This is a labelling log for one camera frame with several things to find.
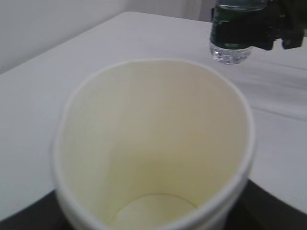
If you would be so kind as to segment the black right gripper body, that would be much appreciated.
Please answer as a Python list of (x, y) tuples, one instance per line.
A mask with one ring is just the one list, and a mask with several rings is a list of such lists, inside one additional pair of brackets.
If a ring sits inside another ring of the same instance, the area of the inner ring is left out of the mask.
[(271, 50), (277, 39), (283, 49), (301, 47), (307, 29), (306, 0), (270, 0), (265, 8), (266, 37), (263, 49)]

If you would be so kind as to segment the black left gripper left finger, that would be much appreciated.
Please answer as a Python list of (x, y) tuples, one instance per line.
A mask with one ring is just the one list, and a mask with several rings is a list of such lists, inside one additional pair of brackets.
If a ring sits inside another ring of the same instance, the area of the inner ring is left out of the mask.
[(2, 230), (68, 230), (70, 224), (64, 217), (53, 191), (22, 211), (2, 220), (0, 228)]

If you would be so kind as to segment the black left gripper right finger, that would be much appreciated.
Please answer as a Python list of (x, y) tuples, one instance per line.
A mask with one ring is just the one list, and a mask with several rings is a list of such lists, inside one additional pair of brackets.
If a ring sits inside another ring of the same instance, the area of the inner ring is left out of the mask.
[(305, 230), (307, 215), (248, 181), (226, 221), (228, 230)]

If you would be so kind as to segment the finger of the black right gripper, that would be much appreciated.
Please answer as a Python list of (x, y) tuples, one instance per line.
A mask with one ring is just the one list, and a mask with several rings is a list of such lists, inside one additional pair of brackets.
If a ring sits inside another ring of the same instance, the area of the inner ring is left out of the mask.
[(224, 49), (263, 49), (266, 37), (265, 8), (255, 11), (235, 11), (221, 6), (212, 9), (210, 41)]

